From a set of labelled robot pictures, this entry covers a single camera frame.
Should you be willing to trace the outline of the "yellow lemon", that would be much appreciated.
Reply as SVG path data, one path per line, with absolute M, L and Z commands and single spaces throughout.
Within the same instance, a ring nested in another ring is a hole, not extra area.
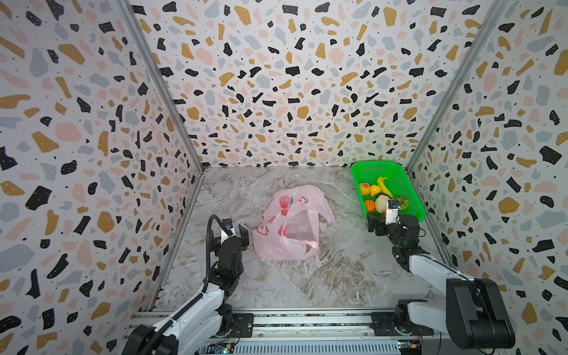
M 377 195 L 379 195 L 382 192 L 382 189 L 380 186 L 378 185 L 371 185 L 370 187 L 370 195 L 371 197 L 376 197 Z

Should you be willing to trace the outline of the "green lime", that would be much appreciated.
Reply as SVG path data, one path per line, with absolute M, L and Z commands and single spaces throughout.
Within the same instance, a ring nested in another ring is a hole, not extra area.
M 398 196 L 396 199 L 399 201 L 399 207 L 401 211 L 407 210 L 411 205 L 410 201 L 405 196 Z

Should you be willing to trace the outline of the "pink plastic bag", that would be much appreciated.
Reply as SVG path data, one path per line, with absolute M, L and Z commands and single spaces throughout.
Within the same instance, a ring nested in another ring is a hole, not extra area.
M 304 185 L 280 190 L 253 231 L 254 251 L 265 261 L 307 260 L 319 252 L 321 218 L 335 221 L 321 189 Z

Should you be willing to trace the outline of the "small orange tangerine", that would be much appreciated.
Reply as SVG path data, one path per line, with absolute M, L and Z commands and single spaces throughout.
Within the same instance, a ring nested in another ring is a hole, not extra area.
M 373 200 L 364 201 L 364 206 L 365 206 L 365 210 L 367 211 L 368 214 L 371 214 L 371 213 L 377 211 L 376 204 Z

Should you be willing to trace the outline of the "yellow banana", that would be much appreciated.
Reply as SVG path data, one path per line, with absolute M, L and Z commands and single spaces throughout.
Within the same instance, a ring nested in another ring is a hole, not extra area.
M 381 193 L 383 193 L 383 195 L 387 195 L 389 196 L 389 198 L 393 198 L 393 194 L 392 192 L 387 188 L 385 181 L 387 180 L 387 178 L 385 177 L 378 177 L 377 179 L 377 185 L 380 187 Z

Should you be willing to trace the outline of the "yellow red peach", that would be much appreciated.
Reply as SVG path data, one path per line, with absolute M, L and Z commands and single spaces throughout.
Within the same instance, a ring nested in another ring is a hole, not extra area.
M 360 183 L 359 191 L 363 197 L 371 194 L 371 186 L 368 183 Z

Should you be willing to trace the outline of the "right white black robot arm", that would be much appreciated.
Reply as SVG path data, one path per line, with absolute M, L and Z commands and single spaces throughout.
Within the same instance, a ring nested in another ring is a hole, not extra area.
M 368 217 L 368 231 L 386 237 L 396 262 L 406 272 L 429 283 L 444 297 L 443 306 L 425 300 L 399 300 L 392 323 L 400 334 L 429 328 L 447 334 L 460 349 L 509 349 L 516 335 L 498 286 L 485 278 L 466 275 L 436 260 L 419 244 L 416 217 L 403 214 L 394 220 Z

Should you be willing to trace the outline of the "pale yellow pear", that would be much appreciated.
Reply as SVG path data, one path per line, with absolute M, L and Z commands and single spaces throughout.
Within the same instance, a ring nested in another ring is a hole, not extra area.
M 388 208 L 388 202 L 390 201 L 390 196 L 388 195 L 378 195 L 375 200 L 376 211 L 380 214 L 385 213 Z

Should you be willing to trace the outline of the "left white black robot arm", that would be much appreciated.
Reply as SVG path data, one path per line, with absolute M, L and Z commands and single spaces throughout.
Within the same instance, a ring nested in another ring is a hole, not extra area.
M 206 233 L 206 276 L 190 300 L 154 325 L 138 325 L 128 336 L 123 354 L 194 354 L 212 337 L 233 331 L 232 306 L 226 300 L 244 272 L 243 252 L 249 246 L 246 228 L 232 219 L 212 215 Z

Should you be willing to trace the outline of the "green plastic basket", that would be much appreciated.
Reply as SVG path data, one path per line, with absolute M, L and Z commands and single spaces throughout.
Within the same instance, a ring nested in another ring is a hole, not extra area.
M 387 189 L 396 197 L 404 196 L 408 199 L 409 206 L 401 214 L 408 214 L 416 217 L 419 222 L 423 222 L 426 211 L 417 195 L 405 169 L 396 162 L 392 161 L 360 161 L 351 166 L 351 174 L 356 187 L 356 193 L 361 204 L 362 214 L 367 218 L 368 211 L 365 201 L 370 200 L 371 196 L 363 196 L 359 185 L 367 183 L 374 185 L 378 178 L 385 178 Z

